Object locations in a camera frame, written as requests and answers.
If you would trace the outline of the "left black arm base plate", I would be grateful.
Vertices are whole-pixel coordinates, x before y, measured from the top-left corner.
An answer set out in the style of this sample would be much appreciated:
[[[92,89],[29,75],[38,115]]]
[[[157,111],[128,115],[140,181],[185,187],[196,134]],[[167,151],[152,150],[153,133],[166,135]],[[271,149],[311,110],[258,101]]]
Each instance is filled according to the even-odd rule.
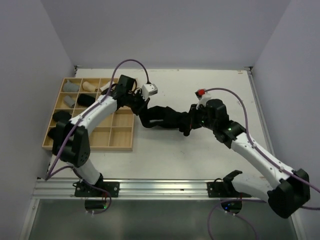
[[[78,181],[74,182],[72,186],[75,187],[74,196],[78,198],[104,197],[106,194],[102,190],[107,191],[112,198],[117,198],[120,191],[120,183],[116,181],[103,181],[93,187],[83,181]]]

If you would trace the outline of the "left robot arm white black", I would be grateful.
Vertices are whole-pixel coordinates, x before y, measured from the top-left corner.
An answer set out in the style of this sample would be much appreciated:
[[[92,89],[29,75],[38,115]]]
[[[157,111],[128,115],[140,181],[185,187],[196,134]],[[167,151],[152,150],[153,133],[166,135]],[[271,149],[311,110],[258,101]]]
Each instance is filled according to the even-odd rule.
[[[158,88],[150,81],[138,87],[136,79],[121,75],[116,83],[110,82],[108,88],[82,113],[67,121],[57,122],[52,147],[54,162],[65,162],[79,178],[75,184],[80,192],[78,196],[112,196],[103,175],[90,160],[90,136],[94,129],[122,107],[131,108],[137,115],[157,92]]]

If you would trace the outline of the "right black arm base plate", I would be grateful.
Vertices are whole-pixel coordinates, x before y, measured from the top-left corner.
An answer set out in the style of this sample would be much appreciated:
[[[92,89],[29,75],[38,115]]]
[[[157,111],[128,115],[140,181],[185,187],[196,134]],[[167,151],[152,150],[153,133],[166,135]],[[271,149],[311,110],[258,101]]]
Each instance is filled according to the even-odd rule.
[[[226,184],[221,178],[217,178],[214,181],[206,182],[206,190],[209,198],[251,198],[252,196],[238,192],[230,184]]]

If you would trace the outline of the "white underwear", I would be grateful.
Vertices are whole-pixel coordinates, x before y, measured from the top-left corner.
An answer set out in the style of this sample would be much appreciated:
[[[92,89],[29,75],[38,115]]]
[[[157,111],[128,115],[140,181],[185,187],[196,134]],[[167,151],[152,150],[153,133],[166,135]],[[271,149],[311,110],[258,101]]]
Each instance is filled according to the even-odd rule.
[[[99,89],[101,92],[107,90],[110,87],[111,83],[108,81],[106,84],[102,85]]]

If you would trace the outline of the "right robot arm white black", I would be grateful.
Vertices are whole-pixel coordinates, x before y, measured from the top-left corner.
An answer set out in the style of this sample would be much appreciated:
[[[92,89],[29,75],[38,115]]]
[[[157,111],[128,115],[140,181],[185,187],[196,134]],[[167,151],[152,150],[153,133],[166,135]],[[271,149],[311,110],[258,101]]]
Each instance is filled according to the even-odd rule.
[[[251,138],[248,129],[229,118],[227,107],[220,99],[205,104],[192,104],[189,110],[190,128],[206,128],[227,148],[238,153],[258,170],[265,182],[252,181],[241,171],[233,171],[223,180],[227,196],[246,193],[268,203],[281,218],[287,219],[310,198],[310,177],[303,169],[284,164]]]

